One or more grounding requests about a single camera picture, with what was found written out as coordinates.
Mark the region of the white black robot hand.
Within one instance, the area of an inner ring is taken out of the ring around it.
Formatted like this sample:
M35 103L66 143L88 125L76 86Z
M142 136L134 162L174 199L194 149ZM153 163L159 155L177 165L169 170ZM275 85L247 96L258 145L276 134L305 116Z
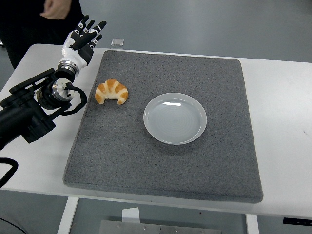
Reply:
M58 68L69 66L76 74L90 63L94 48L101 40L100 34L107 22L102 21L94 25L86 15L75 29L69 33L62 47L63 58L58 63Z

